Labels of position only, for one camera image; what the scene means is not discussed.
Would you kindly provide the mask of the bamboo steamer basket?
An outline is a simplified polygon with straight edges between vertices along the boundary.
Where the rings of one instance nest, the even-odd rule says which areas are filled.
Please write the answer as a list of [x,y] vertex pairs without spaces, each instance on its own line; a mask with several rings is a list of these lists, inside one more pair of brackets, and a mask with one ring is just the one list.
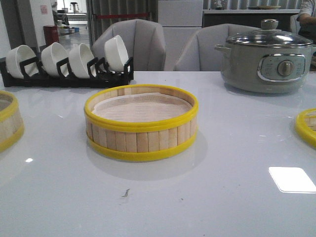
[[0,151],[11,147],[24,134],[24,123],[17,98],[7,91],[0,92]]
[[[158,92],[175,96],[192,108],[175,118],[153,122],[122,122],[92,113],[94,106],[106,99]],[[173,86],[136,84],[106,89],[92,95],[85,103],[86,134],[98,152],[120,160],[152,161],[174,156],[187,149],[197,135],[198,100],[191,93]]]

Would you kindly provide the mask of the bamboo steamer lid yellow rim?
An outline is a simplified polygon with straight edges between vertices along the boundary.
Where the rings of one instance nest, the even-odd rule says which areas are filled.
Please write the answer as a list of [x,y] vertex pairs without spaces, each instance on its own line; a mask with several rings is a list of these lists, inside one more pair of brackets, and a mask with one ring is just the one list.
[[309,145],[316,148],[316,109],[300,112],[295,120],[297,134]]

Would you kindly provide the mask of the white paper steamer liner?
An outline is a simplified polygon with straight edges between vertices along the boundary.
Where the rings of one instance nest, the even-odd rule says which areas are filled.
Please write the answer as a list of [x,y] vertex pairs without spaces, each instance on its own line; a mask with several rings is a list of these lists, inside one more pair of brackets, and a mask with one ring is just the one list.
[[158,92],[124,95],[97,103],[92,113],[122,122],[153,122],[178,117],[192,108],[184,99]]

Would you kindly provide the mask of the black dish rack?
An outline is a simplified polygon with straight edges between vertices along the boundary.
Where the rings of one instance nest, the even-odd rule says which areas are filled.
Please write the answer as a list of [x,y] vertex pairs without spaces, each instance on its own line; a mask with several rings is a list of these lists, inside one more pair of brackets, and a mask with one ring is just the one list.
[[5,87],[91,87],[110,88],[128,85],[133,79],[133,58],[129,58],[123,72],[110,71],[105,58],[95,57],[87,63],[90,78],[80,79],[73,73],[69,57],[56,63],[59,77],[50,76],[43,67],[41,57],[33,57],[20,62],[23,79],[14,78],[6,68],[6,58],[0,60],[0,72]]

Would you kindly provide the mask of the grey chair right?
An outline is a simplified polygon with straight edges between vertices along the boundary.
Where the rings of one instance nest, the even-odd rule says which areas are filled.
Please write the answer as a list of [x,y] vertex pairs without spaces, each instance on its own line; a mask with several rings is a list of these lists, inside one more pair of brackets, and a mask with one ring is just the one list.
[[173,70],[220,71],[223,54],[215,50],[215,45],[225,44],[229,36],[256,29],[256,27],[237,24],[220,24],[201,28],[187,40]]

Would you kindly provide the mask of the grey chair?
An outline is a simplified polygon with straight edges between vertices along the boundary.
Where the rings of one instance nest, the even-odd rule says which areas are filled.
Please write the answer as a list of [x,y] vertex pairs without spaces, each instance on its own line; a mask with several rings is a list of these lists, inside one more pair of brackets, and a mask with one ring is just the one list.
[[237,24],[220,24],[201,28],[187,40],[173,70],[220,71],[223,54],[215,50],[215,45],[225,44],[229,36],[256,29],[256,27]]
[[136,71],[163,71],[166,43],[161,24],[133,19],[112,24],[92,45],[95,57],[105,57],[104,44],[114,36],[121,36],[128,55],[133,57]]

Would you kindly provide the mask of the grey chair left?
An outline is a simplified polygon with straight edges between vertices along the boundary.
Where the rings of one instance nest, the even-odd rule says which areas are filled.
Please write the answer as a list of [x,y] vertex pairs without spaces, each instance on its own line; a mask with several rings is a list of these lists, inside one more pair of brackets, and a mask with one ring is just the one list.
[[136,71],[163,71],[166,43],[161,24],[133,19],[112,24],[92,45],[95,57],[105,57],[104,44],[114,36],[121,36],[128,55],[133,57]]

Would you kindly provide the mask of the white bowl right upright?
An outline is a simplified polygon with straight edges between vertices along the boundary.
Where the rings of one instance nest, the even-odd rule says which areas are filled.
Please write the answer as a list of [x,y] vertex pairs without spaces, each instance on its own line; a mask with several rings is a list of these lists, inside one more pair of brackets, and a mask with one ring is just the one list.
[[105,58],[111,71],[123,72],[128,61],[128,53],[120,35],[107,40],[104,45]]

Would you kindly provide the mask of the white cabinet background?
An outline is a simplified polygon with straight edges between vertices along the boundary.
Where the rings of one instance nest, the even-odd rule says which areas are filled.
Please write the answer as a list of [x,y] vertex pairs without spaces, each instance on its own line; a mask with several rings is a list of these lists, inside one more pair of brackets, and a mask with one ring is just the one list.
[[158,1],[158,23],[166,42],[166,71],[173,70],[186,41],[202,27],[202,13],[202,0]]

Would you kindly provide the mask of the grey electric cooking pot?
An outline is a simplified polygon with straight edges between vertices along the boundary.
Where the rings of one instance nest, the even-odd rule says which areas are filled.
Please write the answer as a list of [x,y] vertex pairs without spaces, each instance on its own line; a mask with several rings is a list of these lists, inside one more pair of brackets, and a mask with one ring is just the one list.
[[269,47],[217,44],[222,52],[221,76],[236,88],[260,93],[289,93],[306,81],[315,45]]

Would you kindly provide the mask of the red cylindrical bin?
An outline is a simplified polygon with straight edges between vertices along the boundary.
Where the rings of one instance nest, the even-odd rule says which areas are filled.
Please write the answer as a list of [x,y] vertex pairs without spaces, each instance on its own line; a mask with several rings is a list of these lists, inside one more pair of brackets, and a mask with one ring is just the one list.
[[58,30],[56,25],[43,26],[46,46],[50,46],[54,42],[59,42]]

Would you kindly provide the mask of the glass pot lid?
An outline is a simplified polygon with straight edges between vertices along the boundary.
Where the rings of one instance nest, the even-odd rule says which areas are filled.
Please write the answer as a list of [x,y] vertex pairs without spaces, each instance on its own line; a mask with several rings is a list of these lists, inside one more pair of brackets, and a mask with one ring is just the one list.
[[261,28],[237,33],[227,38],[228,43],[266,46],[266,47],[307,47],[312,46],[313,41],[296,33],[278,29],[278,20],[264,19]]

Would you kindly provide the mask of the white bowl far left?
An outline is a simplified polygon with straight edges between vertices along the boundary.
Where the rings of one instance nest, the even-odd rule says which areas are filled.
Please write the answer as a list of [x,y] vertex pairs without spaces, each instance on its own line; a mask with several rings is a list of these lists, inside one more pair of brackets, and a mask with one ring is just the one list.
[[10,50],[6,56],[6,68],[8,72],[14,77],[23,79],[20,62],[36,57],[34,51],[27,45],[20,45]]

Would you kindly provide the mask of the person in background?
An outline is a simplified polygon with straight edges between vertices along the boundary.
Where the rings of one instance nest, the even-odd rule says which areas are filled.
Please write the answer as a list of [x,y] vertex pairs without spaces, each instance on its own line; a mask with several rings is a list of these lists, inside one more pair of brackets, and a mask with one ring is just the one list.
[[316,35],[316,1],[302,0],[297,17],[300,24],[300,35]]

